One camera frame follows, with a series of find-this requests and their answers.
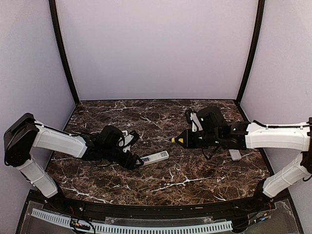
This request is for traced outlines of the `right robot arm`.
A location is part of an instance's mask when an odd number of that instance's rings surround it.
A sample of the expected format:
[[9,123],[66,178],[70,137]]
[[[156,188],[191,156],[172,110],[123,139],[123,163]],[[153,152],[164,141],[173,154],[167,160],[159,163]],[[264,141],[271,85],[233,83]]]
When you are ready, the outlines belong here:
[[185,117],[192,127],[184,130],[172,142],[184,149],[246,150],[285,148],[299,150],[297,157],[278,173],[258,183],[249,208],[260,211],[284,189],[305,177],[312,176],[312,122],[269,125],[256,120],[228,123],[221,110],[208,106],[198,112],[188,109]]

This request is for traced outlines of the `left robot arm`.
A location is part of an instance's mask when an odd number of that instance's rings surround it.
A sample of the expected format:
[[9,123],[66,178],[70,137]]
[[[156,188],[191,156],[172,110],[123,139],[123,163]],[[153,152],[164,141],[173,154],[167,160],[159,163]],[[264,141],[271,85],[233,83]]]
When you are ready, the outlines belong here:
[[31,149],[44,148],[84,161],[105,159],[133,170],[144,164],[129,150],[138,138],[136,131],[124,136],[112,125],[105,126],[97,134],[70,134],[46,126],[36,121],[31,113],[26,113],[4,133],[4,163],[17,168],[46,198],[50,198],[49,203],[57,212],[63,213],[69,208],[69,202],[59,194],[54,180],[35,162]]

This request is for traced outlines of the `slim white remote control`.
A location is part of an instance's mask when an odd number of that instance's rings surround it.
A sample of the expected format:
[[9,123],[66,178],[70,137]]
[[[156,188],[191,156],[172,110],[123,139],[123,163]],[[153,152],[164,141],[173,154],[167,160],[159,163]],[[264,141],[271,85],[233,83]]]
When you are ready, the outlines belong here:
[[151,154],[148,156],[141,157],[141,159],[146,158],[146,157],[148,157],[150,159],[150,162],[144,163],[144,166],[151,165],[151,164],[163,161],[163,160],[167,160],[169,158],[169,154],[167,151],[162,151],[162,152],[158,152],[155,154]]

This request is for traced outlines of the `yellow handled screwdriver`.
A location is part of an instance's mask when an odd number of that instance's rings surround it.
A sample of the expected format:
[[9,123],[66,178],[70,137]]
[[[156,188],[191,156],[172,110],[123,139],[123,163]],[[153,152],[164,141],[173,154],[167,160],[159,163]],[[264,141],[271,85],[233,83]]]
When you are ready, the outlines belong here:
[[172,143],[184,143],[184,138],[173,137],[173,138],[171,138],[170,142],[172,142]]

